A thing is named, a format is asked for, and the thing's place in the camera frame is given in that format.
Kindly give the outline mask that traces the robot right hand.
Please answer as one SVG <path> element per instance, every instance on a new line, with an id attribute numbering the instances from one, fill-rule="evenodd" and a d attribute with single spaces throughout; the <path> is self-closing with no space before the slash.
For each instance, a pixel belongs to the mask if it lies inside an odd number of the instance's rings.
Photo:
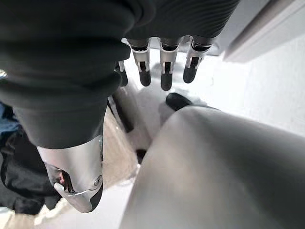
<path id="1" fill-rule="evenodd" d="M 205 51 L 236 0 L 3 0 L 0 3 L 0 99 L 37 147 L 49 179 L 79 212 L 100 202 L 107 98 L 121 83 L 116 64 L 146 41 L 168 51 L 183 36 Z"/>

